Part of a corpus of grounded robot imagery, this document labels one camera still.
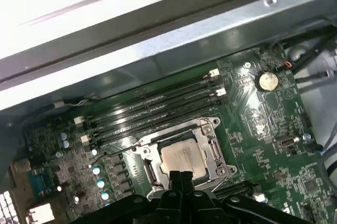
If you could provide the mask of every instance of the motherboard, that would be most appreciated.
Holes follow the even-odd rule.
[[[50,202],[57,223],[69,223],[131,194],[150,200],[170,170],[190,170],[196,189],[219,199],[243,194],[331,223],[286,59],[279,45],[248,49],[27,126],[19,175],[30,204]]]

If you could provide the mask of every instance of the white connector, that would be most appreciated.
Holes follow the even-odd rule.
[[[225,89],[224,87],[221,88],[221,89],[216,90],[215,92],[216,92],[216,95],[217,95],[218,97],[227,94],[226,89]]]
[[[213,77],[215,77],[215,76],[217,76],[217,75],[220,75],[220,72],[219,72],[219,69],[218,69],[218,68],[209,71],[209,76],[210,76],[210,77],[213,78]]]
[[[80,140],[81,140],[81,143],[82,143],[83,146],[89,145],[90,137],[88,135],[81,136]]]
[[[84,116],[78,116],[78,117],[75,117],[74,118],[74,123],[75,125],[78,125],[78,124],[81,124],[85,121],[85,118]]]

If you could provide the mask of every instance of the cpu socket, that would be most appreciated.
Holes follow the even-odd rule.
[[[133,149],[141,155],[152,190],[168,189],[171,170],[192,171],[196,189],[215,187],[237,172],[223,158],[214,129],[217,117],[203,117],[142,137]]]

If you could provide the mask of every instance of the red wire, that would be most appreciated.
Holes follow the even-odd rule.
[[[284,65],[288,68],[291,68],[293,66],[289,61],[285,61]]]

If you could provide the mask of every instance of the green circuit board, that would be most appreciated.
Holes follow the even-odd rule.
[[[282,66],[285,60],[278,45],[249,49],[29,126],[24,136],[32,171],[27,175],[35,197],[64,197],[71,222],[130,194],[146,196],[151,185],[141,157],[130,150],[110,154],[162,128],[193,118],[218,117],[221,124],[215,133],[224,159],[237,167],[220,189],[249,181],[260,185],[270,206],[308,221],[330,223],[334,210],[330,189],[316,167],[320,155],[304,149],[315,139],[291,71],[278,72],[279,84],[273,91],[256,87],[260,72]],[[202,79],[216,68],[219,76]],[[224,96],[204,96],[219,88],[226,90]],[[129,123],[113,120],[116,111],[125,113],[123,119]],[[85,120],[85,126],[74,118]],[[61,133],[70,144],[67,148]],[[310,140],[302,139],[305,133]],[[95,139],[89,151],[83,136]],[[297,136],[300,141],[284,148],[278,142],[284,136]],[[98,175],[93,174],[94,167],[100,168]],[[97,180],[104,181],[103,188]],[[104,192],[108,199],[102,198]]]

